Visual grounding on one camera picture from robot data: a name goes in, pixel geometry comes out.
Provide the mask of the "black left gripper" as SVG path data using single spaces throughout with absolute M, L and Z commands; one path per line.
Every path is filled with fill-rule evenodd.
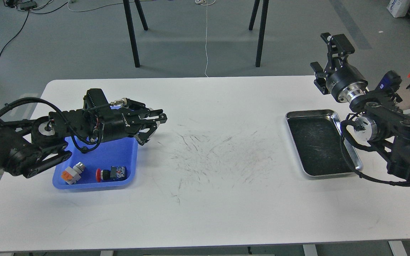
M 160 124 L 167 121 L 163 109 L 152 109 L 144 103 L 127 99 L 127 109 L 100 110 L 103 143 L 126 137 L 134 137 L 140 146 L 145 145 Z M 136 133 L 135 126 L 143 125 Z

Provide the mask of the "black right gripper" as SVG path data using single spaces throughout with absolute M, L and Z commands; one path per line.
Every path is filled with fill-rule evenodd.
M 314 71 L 314 84 L 323 95 L 330 94 L 339 103 L 351 103 L 365 94 L 367 80 L 353 65 L 346 64 L 355 48 L 345 34 L 322 33 L 321 39 L 327 44 L 326 70 L 336 70 L 327 78 L 327 73 L 318 62 L 310 63 Z

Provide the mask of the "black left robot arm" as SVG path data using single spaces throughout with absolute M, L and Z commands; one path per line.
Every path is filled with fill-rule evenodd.
M 121 138 L 135 138 L 144 145 L 167 121 L 162 109 L 153 110 L 127 98 L 108 102 L 96 90 L 89 91 L 83 100 L 83 107 L 72 111 L 61 111 L 35 97 L 21 98 L 0 109 L 0 171 L 30 178 L 66 161 L 72 155 L 67 150 L 67 137 L 83 154 Z M 36 120 L 2 120 L 10 110 L 29 103 L 46 104 L 53 111 Z

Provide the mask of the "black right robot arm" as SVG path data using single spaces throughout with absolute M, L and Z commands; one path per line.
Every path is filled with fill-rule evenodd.
M 384 181 L 355 170 L 366 180 L 392 186 L 410 187 L 410 116 L 399 109 L 397 94 L 402 79 L 388 71 L 374 90 L 348 57 L 355 48 L 344 34 L 321 34 L 327 45 L 327 65 L 311 63 L 314 84 L 338 103 L 348 103 L 351 113 L 340 123 L 340 141 L 366 152 L 377 152 L 387 163 L 387 173 L 401 181 Z

